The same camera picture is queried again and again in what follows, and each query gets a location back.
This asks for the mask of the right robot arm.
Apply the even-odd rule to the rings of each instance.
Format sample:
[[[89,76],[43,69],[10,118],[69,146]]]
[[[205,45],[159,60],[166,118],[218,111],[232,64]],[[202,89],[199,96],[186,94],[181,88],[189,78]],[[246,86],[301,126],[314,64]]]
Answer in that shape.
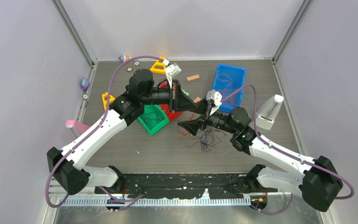
[[[301,196],[312,208],[326,212],[343,188],[337,171],[330,159],[317,159],[275,146],[251,126],[251,118],[242,107],[235,107],[229,114],[216,112],[196,119],[181,121],[178,125],[195,135],[207,126],[231,133],[233,147],[240,152],[264,159],[282,171],[259,166],[247,179],[252,191],[274,188]]]

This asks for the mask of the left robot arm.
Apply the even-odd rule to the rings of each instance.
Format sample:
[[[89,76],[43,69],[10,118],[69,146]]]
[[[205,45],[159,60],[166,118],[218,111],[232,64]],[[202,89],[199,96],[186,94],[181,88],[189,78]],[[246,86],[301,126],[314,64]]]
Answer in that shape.
[[[45,193],[52,178],[68,195],[75,195],[85,187],[107,187],[113,193],[124,189],[120,172],[113,167],[88,167],[86,163],[109,139],[127,128],[145,112],[145,105],[168,105],[174,112],[190,111],[204,114],[208,101],[195,103],[181,90],[178,80],[164,88],[154,85],[148,69],[138,69],[129,79],[126,91],[115,98],[102,117],[86,132],[62,149],[52,147],[47,152],[50,174]]]

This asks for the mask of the green small toy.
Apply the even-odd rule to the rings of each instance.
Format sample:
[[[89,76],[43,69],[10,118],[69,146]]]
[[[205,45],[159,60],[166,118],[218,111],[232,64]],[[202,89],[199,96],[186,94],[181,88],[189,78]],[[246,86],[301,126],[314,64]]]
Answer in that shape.
[[[185,94],[187,97],[190,97],[191,94],[189,92],[187,92],[185,89],[181,90],[183,92],[183,94]]]

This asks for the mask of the wooden block near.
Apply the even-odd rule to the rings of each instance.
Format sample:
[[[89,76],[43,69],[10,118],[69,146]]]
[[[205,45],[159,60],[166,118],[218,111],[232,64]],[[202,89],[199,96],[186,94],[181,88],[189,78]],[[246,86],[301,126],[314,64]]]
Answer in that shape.
[[[194,103],[198,103],[199,101],[201,101],[201,98],[200,98],[200,97],[197,97],[193,102],[194,102]]]

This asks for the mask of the wooden block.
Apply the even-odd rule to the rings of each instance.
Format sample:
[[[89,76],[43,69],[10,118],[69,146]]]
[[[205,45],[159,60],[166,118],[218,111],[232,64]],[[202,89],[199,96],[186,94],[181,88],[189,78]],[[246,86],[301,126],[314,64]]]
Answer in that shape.
[[[201,98],[200,98],[200,97],[197,97],[193,102],[194,102],[194,103],[198,103],[199,101],[201,101]]]
[[[192,75],[192,76],[189,76],[189,77],[187,77],[186,78],[186,80],[188,81],[188,82],[192,82],[192,81],[195,81],[195,80],[198,80],[198,79],[200,79],[200,75]]]

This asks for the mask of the red plastic bin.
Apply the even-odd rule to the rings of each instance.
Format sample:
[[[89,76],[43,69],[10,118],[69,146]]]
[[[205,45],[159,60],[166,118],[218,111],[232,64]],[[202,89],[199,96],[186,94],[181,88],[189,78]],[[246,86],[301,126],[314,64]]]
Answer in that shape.
[[[167,82],[163,81],[161,84],[158,85],[159,88],[163,88],[167,86]],[[176,119],[182,112],[171,112],[169,110],[168,105],[159,105],[159,107],[164,111],[169,121],[173,121]]]

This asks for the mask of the wooden block far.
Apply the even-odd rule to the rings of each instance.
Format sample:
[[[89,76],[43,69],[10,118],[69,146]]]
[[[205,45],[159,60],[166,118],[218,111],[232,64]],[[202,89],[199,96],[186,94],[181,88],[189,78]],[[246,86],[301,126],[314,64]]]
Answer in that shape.
[[[189,77],[187,77],[186,78],[186,80],[188,81],[188,82],[192,82],[192,81],[195,81],[195,80],[198,80],[198,79],[200,79],[200,75],[192,75],[192,76],[189,76]]]

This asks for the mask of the green plastic bin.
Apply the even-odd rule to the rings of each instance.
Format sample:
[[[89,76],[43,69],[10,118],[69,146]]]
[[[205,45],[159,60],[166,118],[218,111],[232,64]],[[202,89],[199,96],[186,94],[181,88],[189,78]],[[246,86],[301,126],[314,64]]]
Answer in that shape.
[[[155,135],[170,122],[158,105],[145,105],[144,113],[138,117],[138,121],[151,136]]]

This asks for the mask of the yellow triangle block far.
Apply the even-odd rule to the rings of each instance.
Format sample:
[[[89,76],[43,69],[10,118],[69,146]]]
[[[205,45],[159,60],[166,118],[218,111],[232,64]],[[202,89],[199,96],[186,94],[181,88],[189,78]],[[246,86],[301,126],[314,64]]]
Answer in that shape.
[[[162,60],[157,60],[152,67],[150,68],[150,71],[152,73],[156,73],[156,74],[165,74],[165,69],[166,69],[166,63],[164,62],[165,57],[161,56],[160,57]]]

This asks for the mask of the yellow triangle block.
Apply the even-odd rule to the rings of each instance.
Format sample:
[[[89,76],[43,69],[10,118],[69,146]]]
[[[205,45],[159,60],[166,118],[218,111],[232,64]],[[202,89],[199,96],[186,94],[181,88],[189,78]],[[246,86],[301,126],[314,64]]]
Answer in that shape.
[[[162,60],[157,60],[152,67],[150,68],[150,71],[152,73],[156,73],[156,74],[165,74],[165,69],[166,69],[166,63],[164,62],[165,57],[161,56],[160,57]]]
[[[116,98],[110,94],[108,94],[108,92],[105,92],[102,94],[102,102],[103,102],[103,108],[104,111],[106,111],[110,104],[114,102]]]

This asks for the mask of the blue plastic bin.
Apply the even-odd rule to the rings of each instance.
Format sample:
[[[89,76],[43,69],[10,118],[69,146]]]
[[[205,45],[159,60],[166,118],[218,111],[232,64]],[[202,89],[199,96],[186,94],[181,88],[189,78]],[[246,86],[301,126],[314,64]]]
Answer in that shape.
[[[243,99],[243,90],[231,94],[245,85],[246,69],[227,64],[217,66],[212,89],[222,95],[220,112],[229,113],[234,107],[240,106]]]

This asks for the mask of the white tape dispenser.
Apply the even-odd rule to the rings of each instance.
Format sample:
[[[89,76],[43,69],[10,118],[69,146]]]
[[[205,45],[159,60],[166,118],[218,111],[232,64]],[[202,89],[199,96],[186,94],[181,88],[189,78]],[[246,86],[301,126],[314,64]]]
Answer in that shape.
[[[277,119],[283,102],[284,97],[275,94],[265,103],[263,103],[256,112],[256,126],[265,130],[271,130]]]

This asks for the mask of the small figurine toy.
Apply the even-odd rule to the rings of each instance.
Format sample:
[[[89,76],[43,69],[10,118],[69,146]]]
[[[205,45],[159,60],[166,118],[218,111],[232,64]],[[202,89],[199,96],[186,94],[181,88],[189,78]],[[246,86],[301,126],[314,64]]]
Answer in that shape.
[[[119,59],[121,62],[126,62],[126,61],[128,61],[128,60],[131,60],[132,57],[127,56],[127,55],[121,55],[121,56],[118,57],[118,59]]]

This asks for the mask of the yellow triangle block near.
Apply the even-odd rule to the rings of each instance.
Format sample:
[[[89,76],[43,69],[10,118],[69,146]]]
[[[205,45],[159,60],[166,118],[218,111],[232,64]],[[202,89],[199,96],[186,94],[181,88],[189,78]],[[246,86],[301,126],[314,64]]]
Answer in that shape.
[[[110,104],[114,102],[116,98],[110,94],[108,94],[108,92],[105,92],[102,94],[102,102],[103,102],[103,108],[104,111],[106,111]]]

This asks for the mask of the purple round toy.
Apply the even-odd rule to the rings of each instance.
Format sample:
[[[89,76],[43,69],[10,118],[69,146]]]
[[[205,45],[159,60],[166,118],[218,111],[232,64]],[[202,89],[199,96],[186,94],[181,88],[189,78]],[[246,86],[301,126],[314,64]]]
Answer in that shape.
[[[82,79],[81,83],[80,83],[80,88],[85,91],[88,89],[88,87],[90,86],[90,81],[88,78],[84,78]]]

